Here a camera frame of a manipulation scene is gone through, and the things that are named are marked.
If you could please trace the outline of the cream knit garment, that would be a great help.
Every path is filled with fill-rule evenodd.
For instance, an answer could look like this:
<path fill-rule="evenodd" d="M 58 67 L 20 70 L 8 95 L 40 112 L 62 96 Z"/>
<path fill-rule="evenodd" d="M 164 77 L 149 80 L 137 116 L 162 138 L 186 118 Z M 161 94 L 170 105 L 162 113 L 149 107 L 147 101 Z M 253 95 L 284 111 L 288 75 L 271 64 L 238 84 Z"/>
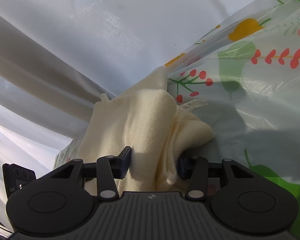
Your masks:
<path fill-rule="evenodd" d="M 185 191 L 177 175 L 182 152 L 209 142 L 213 131 L 191 111 L 204 100 L 178 105 L 167 91 L 167 73 L 159 67 L 119 96 L 102 95 L 94 106 L 78 150 L 86 163 L 106 155 L 117 156 L 131 147 L 126 177 L 116 182 L 125 191 Z"/>

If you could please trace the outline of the floral plastic table cover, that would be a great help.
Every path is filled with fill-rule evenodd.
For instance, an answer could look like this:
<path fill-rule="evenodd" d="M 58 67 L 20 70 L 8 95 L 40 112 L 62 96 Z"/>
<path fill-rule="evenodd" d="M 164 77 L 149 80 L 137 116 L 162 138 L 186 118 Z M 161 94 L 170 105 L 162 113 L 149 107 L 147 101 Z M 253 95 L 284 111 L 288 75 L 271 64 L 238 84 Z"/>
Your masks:
<path fill-rule="evenodd" d="M 176 121 L 164 153 L 141 156 L 134 132 L 132 170 L 119 191 L 185 191 L 174 164 L 197 146 L 210 159 L 234 158 L 298 201 L 291 234 L 300 239 L 300 0 L 257 0 L 257 12 L 225 20 L 160 71 L 127 90 L 166 88 L 166 100 L 188 111 Z"/>

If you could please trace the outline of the white sheer curtain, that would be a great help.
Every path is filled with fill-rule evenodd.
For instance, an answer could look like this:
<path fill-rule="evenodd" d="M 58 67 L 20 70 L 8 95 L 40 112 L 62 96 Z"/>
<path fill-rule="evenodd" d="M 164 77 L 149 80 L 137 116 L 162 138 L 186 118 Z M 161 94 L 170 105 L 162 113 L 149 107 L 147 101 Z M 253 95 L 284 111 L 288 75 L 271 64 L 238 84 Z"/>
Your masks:
<path fill-rule="evenodd" d="M 113 99 L 166 69 L 225 20 L 256 13 L 255 1 L 0 0 L 2 233 L 13 233 L 4 163 L 42 177 L 79 158 L 102 95 Z"/>

